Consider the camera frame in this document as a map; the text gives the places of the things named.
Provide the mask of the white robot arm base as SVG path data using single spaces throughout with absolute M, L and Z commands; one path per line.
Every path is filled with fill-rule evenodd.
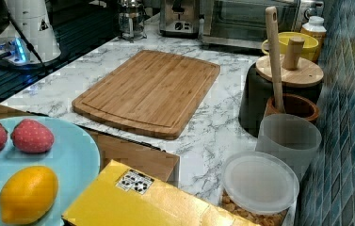
M 17 65 L 49 62 L 61 55 L 45 0 L 4 0 L 9 16 L 8 27 L 0 34 L 12 55 L 6 61 Z

